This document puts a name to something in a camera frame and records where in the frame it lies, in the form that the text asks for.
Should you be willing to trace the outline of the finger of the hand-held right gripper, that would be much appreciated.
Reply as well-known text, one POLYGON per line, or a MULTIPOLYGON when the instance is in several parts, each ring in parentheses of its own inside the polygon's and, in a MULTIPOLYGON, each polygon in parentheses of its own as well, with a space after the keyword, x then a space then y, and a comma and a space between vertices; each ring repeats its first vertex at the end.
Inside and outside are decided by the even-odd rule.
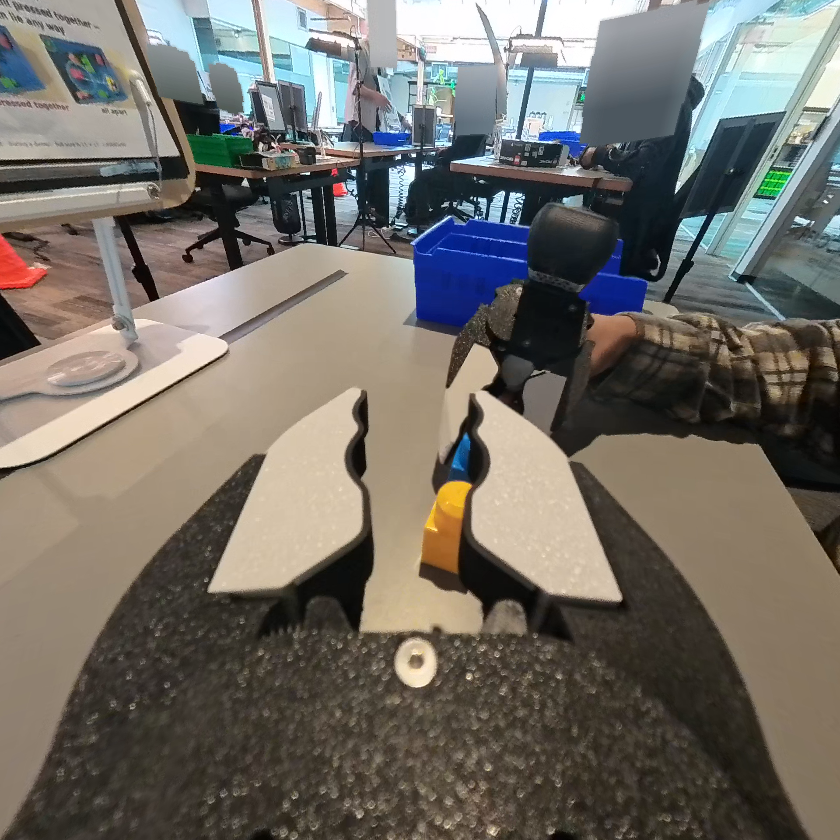
POLYGON ((472 348, 454 380, 444 391, 438 429, 438 462, 444 463, 463 435, 470 396, 486 389, 497 377, 498 364, 488 348, 472 348))

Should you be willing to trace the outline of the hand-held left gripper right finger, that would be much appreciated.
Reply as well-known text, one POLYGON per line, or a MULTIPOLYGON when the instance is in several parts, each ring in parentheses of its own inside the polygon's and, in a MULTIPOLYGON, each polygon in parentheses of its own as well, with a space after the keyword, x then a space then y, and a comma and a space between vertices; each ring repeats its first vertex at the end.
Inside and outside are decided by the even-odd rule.
POLYGON ((459 570, 482 564, 527 594, 616 607, 623 594, 570 461, 549 436, 488 392, 469 398, 470 468, 459 570))

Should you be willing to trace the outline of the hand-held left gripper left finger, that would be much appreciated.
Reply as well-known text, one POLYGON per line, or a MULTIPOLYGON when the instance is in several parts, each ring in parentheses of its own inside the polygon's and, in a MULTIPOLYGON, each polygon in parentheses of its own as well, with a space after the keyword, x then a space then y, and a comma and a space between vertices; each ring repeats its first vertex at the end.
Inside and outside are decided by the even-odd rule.
POLYGON ((208 585, 210 595, 276 595, 371 543, 363 481, 367 396, 351 387, 268 447, 208 585))

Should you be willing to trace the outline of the yellow one-stud block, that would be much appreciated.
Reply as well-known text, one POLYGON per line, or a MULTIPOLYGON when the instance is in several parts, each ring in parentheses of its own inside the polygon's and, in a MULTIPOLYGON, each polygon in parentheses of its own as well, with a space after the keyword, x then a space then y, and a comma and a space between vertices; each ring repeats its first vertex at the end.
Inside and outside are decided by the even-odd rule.
POLYGON ((470 490, 471 484, 463 480, 448 481, 439 488, 423 529, 422 565, 459 574, 459 546, 470 490))

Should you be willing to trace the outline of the blue plastic bin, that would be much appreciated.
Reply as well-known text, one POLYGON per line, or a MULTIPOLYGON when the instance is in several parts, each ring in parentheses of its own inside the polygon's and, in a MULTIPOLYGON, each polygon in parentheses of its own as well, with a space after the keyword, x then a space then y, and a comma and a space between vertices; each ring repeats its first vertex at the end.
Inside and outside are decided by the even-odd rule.
MULTIPOLYGON (((462 327, 496 289, 526 277, 529 228, 453 217, 438 221, 413 242, 418 320, 462 327)), ((579 296, 593 313, 640 312, 648 284, 618 273, 623 241, 579 296)))

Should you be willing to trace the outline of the person's right hand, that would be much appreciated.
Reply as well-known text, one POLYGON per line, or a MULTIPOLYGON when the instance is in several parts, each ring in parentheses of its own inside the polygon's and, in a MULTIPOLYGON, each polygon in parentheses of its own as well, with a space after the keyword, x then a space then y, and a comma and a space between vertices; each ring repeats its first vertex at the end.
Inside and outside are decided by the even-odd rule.
POLYGON ((631 315, 591 315, 586 333, 591 345, 590 383, 630 374, 638 338, 638 324, 631 315))

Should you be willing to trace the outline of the small wooden desk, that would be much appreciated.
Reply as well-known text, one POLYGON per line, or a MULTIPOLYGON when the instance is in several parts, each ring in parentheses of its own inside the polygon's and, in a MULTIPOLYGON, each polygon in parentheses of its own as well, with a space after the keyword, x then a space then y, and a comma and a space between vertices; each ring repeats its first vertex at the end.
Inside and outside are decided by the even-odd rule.
POLYGON ((630 179, 601 169, 586 170, 568 165, 530 169, 503 164, 491 156, 453 161, 449 170, 474 176, 506 195, 521 195, 516 221, 519 225, 529 225, 540 207, 551 201, 579 197, 584 207, 601 200, 617 200, 621 204, 633 186, 630 179))

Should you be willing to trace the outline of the black cardboard box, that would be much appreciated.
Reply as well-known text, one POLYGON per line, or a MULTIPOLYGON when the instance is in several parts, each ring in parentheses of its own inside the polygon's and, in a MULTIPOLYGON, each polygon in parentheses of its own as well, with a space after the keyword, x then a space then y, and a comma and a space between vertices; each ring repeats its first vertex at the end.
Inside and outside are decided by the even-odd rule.
POLYGON ((559 142, 507 139, 500 144, 498 162, 517 168, 556 169, 564 167, 569 146, 559 142))

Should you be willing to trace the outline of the black tripod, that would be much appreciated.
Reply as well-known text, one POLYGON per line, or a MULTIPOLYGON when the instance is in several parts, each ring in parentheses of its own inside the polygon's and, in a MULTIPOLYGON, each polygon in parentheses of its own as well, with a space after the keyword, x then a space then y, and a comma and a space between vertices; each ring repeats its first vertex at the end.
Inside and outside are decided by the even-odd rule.
MULTIPOLYGON (((354 32, 351 32, 349 38, 350 38, 350 41, 352 42, 352 47, 348 48, 348 55, 352 56, 351 58, 353 58, 354 53, 355 53, 355 46, 359 42, 361 37, 358 36, 357 34, 355 34, 354 32)), ((363 188, 364 188, 364 171, 365 171, 365 167, 368 166, 368 164, 366 164, 365 161, 364 161, 365 143, 359 142, 359 143, 355 143, 355 145, 357 146, 357 151, 360 155, 360 165, 357 167, 356 174, 355 174, 357 216, 356 216, 355 222, 353 223, 353 225, 350 228, 350 230, 348 231, 348 233, 345 236, 343 236, 343 238, 339 241, 339 246, 343 246, 344 243, 346 242, 346 240, 349 238, 349 236, 351 236, 351 234, 357 228, 360 228, 361 229, 361 242, 360 242, 361 250, 364 250, 364 247, 365 247, 365 244, 366 244, 367 232, 372 231, 372 233, 376 237, 378 237, 383 242, 383 244, 388 248, 388 250, 390 250, 391 253, 395 256, 396 252, 395 252, 394 248, 385 239, 385 236, 383 235, 383 232, 382 232, 383 228, 377 227, 375 225, 375 222, 372 221, 372 219, 371 219, 372 213, 371 213, 371 211, 369 211, 368 203, 366 202, 366 199, 364 198, 364 191, 363 191, 363 188)))

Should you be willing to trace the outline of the black floor sign display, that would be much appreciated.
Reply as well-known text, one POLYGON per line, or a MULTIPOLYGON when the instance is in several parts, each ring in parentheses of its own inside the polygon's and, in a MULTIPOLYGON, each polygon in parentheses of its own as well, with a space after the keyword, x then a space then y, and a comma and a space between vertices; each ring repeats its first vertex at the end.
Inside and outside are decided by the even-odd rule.
POLYGON ((784 115, 783 111, 767 112, 718 122, 700 166, 689 178, 690 189, 679 208, 679 221, 702 217, 702 224, 679 263, 664 303, 672 301, 693 267, 701 241, 714 218, 729 214, 740 202, 784 115))

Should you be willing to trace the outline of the long wooden desk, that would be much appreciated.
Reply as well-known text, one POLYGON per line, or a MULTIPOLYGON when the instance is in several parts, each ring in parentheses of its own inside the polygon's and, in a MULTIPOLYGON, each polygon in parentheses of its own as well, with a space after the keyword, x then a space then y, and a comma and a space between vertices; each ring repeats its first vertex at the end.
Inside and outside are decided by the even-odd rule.
POLYGON ((321 155, 313 164, 298 163, 279 170, 194 165, 196 186, 209 191, 227 265, 231 270, 241 268, 244 261, 239 247, 240 230, 235 225, 236 212, 224 196, 225 184, 265 182, 271 200, 290 193, 309 192, 316 243, 338 247, 344 241, 338 235, 332 186, 344 182, 349 171, 366 177, 371 172, 409 164, 415 164, 416 170, 420 171, 425 155, 425 150, 418 146, 391 147, 375 143, 343 143, 334 147, 333 151, 338 155, 321 155))

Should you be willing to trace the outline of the black office chair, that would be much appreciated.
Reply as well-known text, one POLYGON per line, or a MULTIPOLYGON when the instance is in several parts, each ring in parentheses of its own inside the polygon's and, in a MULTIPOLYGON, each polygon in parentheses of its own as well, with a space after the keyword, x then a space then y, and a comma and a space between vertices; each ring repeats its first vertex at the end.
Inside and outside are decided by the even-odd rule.
POLYGON ((244 233, 238 221, 238 213, 257 204, 258 195, 246 185, 244 181, 233 183, 231 178, 210 176, 202 173, 203 183, 198 186, 181 209, 200 214, 215 222, 216 227, 209 233, 184 249, 182 259, 186 264, 192 264, 193 254, 203 250, 207 245, 219 240, 222 242, 231 270, 242 267, 243 261, 240 245, 251 246, 257 244, 266 250, 268 256, 276 251, 270 241, 252 234, 244 233))

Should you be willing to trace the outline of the pair of desk monitors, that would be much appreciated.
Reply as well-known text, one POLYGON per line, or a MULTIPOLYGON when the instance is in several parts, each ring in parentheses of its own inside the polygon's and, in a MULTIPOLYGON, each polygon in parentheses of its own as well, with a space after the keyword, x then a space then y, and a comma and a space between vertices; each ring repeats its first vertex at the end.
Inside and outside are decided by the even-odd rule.
POLYGON ((305 89, 290 81, 255 80, 248 91, 255 122, 290 142, 309 140, 305 89))

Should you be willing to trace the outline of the green storage bins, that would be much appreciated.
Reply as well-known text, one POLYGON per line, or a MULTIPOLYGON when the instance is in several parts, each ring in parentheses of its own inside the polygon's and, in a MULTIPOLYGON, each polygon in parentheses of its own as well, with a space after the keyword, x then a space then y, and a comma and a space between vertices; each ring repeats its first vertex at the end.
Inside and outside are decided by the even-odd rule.
POLYGON ((252 139, 241 135, 189 133, 186 139, 196 165, 235 169, 242 165, 243 156, 255 151, 252 139))

